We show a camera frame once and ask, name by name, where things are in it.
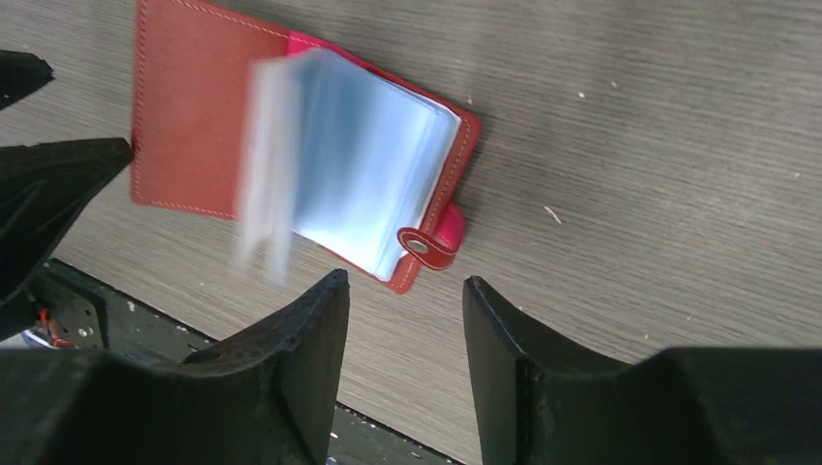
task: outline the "red leather cover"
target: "red leather cover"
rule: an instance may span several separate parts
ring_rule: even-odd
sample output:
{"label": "red leather cover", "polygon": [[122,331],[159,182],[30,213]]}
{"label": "red leather cover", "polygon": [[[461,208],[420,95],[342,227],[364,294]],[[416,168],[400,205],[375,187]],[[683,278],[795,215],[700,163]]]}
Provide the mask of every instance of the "red leather cover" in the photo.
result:
{"label": "red leather cover", "polygon": [[[234,219],[249,64],[284,56],[289,49],[330,45],[201,0],[138,0],[137,8],[132,200]],[[391,281],[383,284],[404,294],[422,264],[443,269],[454,259],[464,226],[450,201],[476,145],[480,123],[476,116],[399,77],[357,62],[442,103],[462,120],[422,226],[397,232],[409,254],[400,260]],[[443,223],[444,218],[450,223]],[[414,250],[409,240],[423,242],[427,253]]]}

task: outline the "white speck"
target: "white speck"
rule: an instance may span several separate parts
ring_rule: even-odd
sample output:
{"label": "white speck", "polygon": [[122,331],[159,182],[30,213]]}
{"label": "white speck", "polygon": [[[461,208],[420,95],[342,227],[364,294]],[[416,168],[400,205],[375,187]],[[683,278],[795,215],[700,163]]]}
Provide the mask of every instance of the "white speck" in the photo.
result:
{"label": "white speck", "polygon": [[556,216],[556,213],[554,213],[549,206],[545,205],[543,206],[543,208],[545,208],[545,211],[551,213],[551,216],[553,216],[557,223],[559,223],[560,225],[562,224],[562,221],[559,220],[559,217]]}

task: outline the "wooden table surface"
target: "wooden table surface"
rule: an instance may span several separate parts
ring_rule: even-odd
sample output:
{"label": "wooden table surface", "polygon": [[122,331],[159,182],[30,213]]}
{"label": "wooden table surface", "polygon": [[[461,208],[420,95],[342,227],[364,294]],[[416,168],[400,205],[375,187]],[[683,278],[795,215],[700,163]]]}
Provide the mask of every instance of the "wooden table surface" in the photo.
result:
{"label": "wooden table surface", "polygon": [[[461,282],[634,360],[672,344],[812,345],[822,316],[822,3],[235,0],[477,112],[445,272],[396,296],[352,274],[339,398],[470,463]],[[0,144],[129,137],[131,0],[0,0],[0,48],[57,81]],[[300,242],[288,285],[227,268],[232,226],[137,207],[127,173],[56,257],[216,336],[339,262]],[[555,220],[546,209],[556,213]]]}

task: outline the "metal snap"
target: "metal snap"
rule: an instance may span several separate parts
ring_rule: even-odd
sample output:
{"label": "metal snap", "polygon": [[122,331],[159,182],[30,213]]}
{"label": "metal snap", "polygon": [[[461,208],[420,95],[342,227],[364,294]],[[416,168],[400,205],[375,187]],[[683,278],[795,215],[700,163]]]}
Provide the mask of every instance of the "metal snap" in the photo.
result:
{"label": "metal snap", "polygon": [[428,246],[416,239],[408,241],[408,248],[413,250],[414,252],[417,252],[418,254],[428,253]]}

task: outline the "black metal frame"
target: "black metal frame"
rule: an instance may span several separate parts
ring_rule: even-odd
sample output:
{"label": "black metal frame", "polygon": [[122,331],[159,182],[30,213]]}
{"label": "black metal frame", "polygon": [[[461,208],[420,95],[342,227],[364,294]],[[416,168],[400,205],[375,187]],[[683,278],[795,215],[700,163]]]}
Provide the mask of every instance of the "black metal frame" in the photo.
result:
{"label": "black metal frame", "polygon": [[[50,305],[56,310],[54,323],[78,348],[103,348],[140,364],[170,365],[181,363],[192,354],[205,357],[207,349],[217,343],[193,327],[59,260],[46,263],[33,280],[32,290],[43,304],[62,302],[62,305]],[[93,325],[100,329],[102,347],[97,347],[97,340],[87,333],[84,337],[79,335],[90,326],[89,307],[94,309],[97,321]],[[36,319],[32,318],[25,326],[35,323]],[[336,325],[347,325],[347,319],[346,323],[336,322]],[[343,465],[460,463],[338,402],[333,406],[331,432],[328,456]],[[0,463],[6,463],[1,456]]]}

